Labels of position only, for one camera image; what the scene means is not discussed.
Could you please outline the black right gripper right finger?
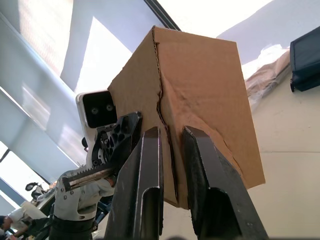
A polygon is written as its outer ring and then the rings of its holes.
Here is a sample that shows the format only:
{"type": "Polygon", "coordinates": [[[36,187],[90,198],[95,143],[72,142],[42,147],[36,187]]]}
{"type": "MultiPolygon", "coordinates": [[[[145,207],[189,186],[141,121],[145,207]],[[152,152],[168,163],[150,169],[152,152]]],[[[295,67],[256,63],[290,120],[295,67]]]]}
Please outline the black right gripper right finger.
{"type": "Polygon", "coordinates": [[[267,240],[268,234],[235,168],[202,130],[182,132],[187,199],[199,240],[267,240]]]}

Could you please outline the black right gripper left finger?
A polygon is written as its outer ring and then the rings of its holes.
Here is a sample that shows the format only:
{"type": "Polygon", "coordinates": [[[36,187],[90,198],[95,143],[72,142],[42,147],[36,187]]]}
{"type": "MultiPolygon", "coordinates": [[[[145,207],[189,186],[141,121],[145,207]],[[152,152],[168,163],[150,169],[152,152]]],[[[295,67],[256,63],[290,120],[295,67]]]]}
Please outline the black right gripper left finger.
{"type": "Polygon", "coordinates": [[[163,229],[161,133],[145,131],[119,171],[105,240],[157,240],[163,229]]]}

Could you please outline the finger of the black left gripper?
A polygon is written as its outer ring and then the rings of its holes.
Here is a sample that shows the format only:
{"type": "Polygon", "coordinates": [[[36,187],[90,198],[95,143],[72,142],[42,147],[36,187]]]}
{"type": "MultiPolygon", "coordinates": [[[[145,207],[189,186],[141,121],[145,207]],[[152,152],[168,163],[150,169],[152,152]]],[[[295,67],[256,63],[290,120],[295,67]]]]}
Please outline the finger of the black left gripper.
{"type": "Polygon", "coordinates": [[[109,165],[122,168],[140,139],[142,119],[140,111],[121,116],[115,127],[106,133],[104,157],[109,165]]]}

